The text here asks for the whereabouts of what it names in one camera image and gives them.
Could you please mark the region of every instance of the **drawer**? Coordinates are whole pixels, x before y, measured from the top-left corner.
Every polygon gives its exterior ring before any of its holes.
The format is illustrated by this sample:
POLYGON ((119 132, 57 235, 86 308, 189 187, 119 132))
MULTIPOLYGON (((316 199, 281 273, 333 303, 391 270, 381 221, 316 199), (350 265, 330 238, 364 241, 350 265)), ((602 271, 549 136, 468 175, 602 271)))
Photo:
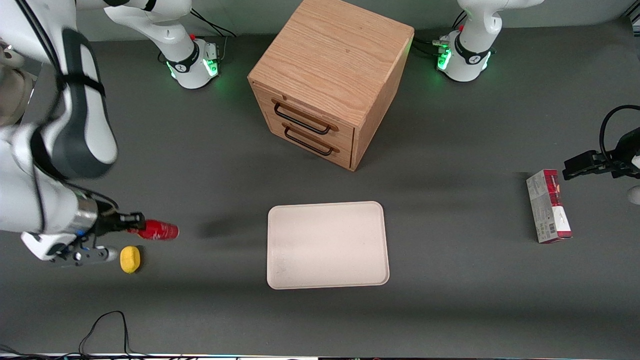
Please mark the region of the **drawer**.
POLYGON ((322 116, 314 115, 308 110, 301 110, 298 106, 292 105, 291 101, 287 101, 286 97, 266 90, 255 83, 252 84, 252 87, 262 114, 272 132, 274 131, 271 127, 273 124, 284 123, 295 127, 305 136, 318 138, 327 145, 351 153, 353 127, 321 119, 322 116))
POLYGON ((286 122, 269 122, 271 132, 284 140, 294 143, 342 167, 349 168, 351 165, 351 149, 347 151, 340 147, 329 145, 324 142, 324 139, 310 135, 300 127, 286 122))

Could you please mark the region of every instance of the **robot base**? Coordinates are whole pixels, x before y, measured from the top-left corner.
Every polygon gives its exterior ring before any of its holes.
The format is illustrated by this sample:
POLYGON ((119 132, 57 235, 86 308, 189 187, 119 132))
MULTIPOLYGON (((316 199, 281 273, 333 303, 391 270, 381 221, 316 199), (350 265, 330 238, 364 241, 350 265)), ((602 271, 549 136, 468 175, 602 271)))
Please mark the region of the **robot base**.
MULTIPOLYGON (((451 33, 441 36, 440 41, 444 44, 453 44, 460 31, 452 31, 451 33)), ((444 53, 438 57, 436 68, 449 76, 452 80, 466 83, 475 80, 480 73, 486 69, 487 61, 491 56, 491 52, 484 59, 480 59, 478 63, 469 65, 467 61, 458 54, 451 46, 445 48, 444 53)))
POLYGON ((169 70, 171 70, 171 76, 178 81, 180 86, 187 89, 201 88, 218 75, 216 44, 210 44, 202 39, 196 39, 193 42, 200 48, 200 56, 189 71, 179 72, 167 63, 169 70))

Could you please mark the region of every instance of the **yellow sponge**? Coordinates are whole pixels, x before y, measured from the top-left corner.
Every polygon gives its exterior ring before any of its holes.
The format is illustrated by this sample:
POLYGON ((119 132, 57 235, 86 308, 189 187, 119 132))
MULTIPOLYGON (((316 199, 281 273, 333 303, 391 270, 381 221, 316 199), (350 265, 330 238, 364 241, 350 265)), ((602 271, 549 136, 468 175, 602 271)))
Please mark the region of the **yellow sponge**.
POLYGON ((140 250, 127 246, 120 251, 120 268, 127 274, 133 274, 140 267, 140 250))

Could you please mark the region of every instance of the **wooden drawer cabinet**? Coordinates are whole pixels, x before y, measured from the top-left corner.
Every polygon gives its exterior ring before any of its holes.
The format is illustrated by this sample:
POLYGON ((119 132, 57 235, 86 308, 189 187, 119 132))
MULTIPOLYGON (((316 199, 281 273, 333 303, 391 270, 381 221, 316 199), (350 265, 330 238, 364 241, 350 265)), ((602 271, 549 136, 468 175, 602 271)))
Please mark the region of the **wooden drawer cabinet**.
POLYGON ((413 28, 304 0, 249 73, 275 135, 355 170, 396 95, 413 28))

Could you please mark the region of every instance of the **white tray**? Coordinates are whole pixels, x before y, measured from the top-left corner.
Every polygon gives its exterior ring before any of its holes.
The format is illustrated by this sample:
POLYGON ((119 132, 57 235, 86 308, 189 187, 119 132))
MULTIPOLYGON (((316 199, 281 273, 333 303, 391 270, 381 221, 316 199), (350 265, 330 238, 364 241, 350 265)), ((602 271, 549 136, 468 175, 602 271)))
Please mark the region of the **white tray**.
POLYGON ((377 202, 286 205, 269 211, 270 287, 382 285, 388 279, 385 220, 377 202))

